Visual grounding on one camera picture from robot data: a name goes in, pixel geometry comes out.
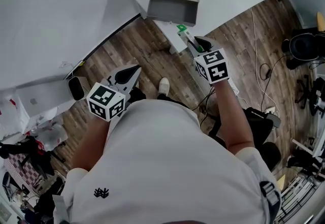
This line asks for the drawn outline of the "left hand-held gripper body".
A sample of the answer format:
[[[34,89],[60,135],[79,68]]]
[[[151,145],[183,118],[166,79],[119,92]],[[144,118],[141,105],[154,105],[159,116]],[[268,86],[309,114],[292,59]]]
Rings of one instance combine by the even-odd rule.
[[[130,83],[111,83],[107,79],[96,82],[89,92],[86,100],[89,111],[109,122],[120,116],[128,107],[130,99]]]

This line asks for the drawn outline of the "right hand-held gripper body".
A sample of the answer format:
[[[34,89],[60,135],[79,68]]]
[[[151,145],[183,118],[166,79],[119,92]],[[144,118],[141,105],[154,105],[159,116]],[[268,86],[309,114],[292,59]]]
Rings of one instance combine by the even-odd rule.
[[[194,49],[191,53],[198,73],[209,84],[227,80],[230,77],[229,63],[223,48],[205,53],[199,53]]]

